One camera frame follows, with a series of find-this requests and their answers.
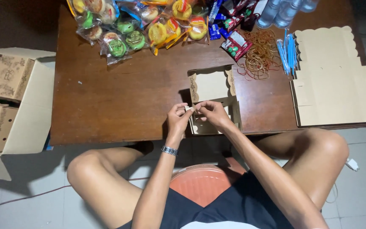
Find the person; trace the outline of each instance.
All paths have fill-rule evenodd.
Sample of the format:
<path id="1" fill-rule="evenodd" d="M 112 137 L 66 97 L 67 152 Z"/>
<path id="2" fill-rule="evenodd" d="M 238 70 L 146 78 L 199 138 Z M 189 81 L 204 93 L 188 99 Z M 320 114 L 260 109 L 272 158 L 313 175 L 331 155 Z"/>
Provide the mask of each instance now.
<path id="1" fill-rule="evenodd" d="M 176 104 L 167 114 L 166 147 L 179 148 L 194 112 L 185 112 L 186 105 Z M 221 103 L 204 101 L 195 110 L 204 115 L 200 121 L 225 134 L 250 171 L 203 208 L 169 188 L 176 156 L 162 152 L 142 190 L 119 173 L 151 149 L 137 144 L 89 150 L 69 164 L 67 177 L 108 228 L 328 228 L 320 210 L 349 154 L 340 135 L 310 128 L 252 143 Z M 289 161 L 282 168 L 268 155 Z"/>

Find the red cable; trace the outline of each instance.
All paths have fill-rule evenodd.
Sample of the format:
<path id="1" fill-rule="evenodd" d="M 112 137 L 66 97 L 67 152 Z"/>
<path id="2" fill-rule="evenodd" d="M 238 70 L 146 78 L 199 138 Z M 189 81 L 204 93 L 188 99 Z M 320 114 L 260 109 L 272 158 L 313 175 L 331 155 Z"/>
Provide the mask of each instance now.
<path id="1" fill-rule="evenodd" d="M 128 179 L 127 181 L 132 181 L 132 180 L 144 180 L 144 179 L 148 179 L 148 178 L 149 178 L 149 177 L 144 177 L 144 178 L 135 178 L 135 179 Z M 1 205 L 4 205 L 4 204 L 11 203 L 11 202 L 15 202 L 15 201 L 18 201 L 18 200 L 26 200 L 26 199 L 33 198 L 33 197 L 36 197 L 36 196 L 39 196 L 39 195 L 48 194 L 49 192 L 57 191 L 57 190 L 59 190 L 59 189 L 65 188 L 65 187 L 71 187 L 71 185 L 66 185 L 66 186 L 63 186 L 63 187 L 60 187 L 60 188 L 57 188 L 57 189 L 53 189 L 53 190 L 50 190 L 50 191 L 47 191 L 47 192 L 44 192 L 44 193 L 41 193 L 41 194 L 37 194 L 37 195 L 31 195 L 31 196 L 27 196 L 27 197 L 23 197 L 23 198 L 19 198 L 19 199 L 8 200 L 8 201 L 5 201 L 5 202 L 0 203 L 0 206 L 1 206 Z"/>

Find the knee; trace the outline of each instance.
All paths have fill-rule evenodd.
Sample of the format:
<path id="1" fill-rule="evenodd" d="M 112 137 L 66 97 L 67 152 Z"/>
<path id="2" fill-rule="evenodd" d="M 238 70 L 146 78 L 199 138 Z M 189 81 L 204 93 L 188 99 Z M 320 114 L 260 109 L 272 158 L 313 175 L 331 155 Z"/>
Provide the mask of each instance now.
<path id="1" fill-rule="evenodd" d="M 304 130 L 310 143 L 318 145 L 325 153 L 331 157 L 336 157 L 346 161 L 349 156 L 348 143 L 339 134 L 330 130 L 309 128 Z"/>
<path id="2" fill-rule="evenodd" d="M 88 150 L 73 159 L 67 168 L 67 179 L 71 185 L 83 180 L 91 174 L 91 170 L 100 163 L 100 153 L 97 150 Z"/>

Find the wooden table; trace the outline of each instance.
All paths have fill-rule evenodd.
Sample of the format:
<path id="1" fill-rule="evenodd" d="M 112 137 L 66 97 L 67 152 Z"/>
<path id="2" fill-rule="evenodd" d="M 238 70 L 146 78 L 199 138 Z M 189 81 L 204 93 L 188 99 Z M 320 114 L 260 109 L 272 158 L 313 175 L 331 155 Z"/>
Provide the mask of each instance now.
<path id="1" fill-rule="evenodd" d="M 312 13 L 299 12 L 290 31 L 321 27 L 353 28 L 363 65 L 366 56 L 348 0 L 321 0 Z M 278 37 L 284 30 L 272 26 Z M 220 48 L 224 39 L 210 45 L 177 45 L 158 56 L 142 50 L 119 65 L 106 65 L 100 47 L 91 47 L 76 33 L 76 21 L 60 8 L 54 84 L 51 144 L 96 143 L 161 139 L 166 136 L 166 112 L 175 103 L 190 102 L 187 71 L 233 64 L 241 107 L 243 132 L 280 133 L 298 130 L 291 80 L 282 70 L 268 80 L 247 81 L 237 64 Z M 366 127 L 366 123 L 322 128 Z"/>

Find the hand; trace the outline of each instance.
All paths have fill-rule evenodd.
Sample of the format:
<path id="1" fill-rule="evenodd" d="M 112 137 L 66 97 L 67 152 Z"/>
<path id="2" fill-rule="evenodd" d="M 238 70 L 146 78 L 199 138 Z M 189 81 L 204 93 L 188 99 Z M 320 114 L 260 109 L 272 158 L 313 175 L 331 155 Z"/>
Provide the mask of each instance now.
<path id="1" fill-rule="evenodd" d="M 187 123 L 190 116 L 194 112 L 194 108 L 191 108 L 185 112 L 184 106 L 187 103 L 175 104 L 168 112 L 168 137 L 166 139 L 166 146 L 177 149 L 180 141 L 183 139 L 184 131 L 186 130 Z"/>
<path id="2" fill-rule="evenodd" d="M 219 102 L 203 101 L 196 105 L 196 112 L 203 114 L 205 117 L 199 118 L 201 121 L 209 121 L 218 131 L 226 133 L 226 129 L 234 125 L 230 117 Z"/>

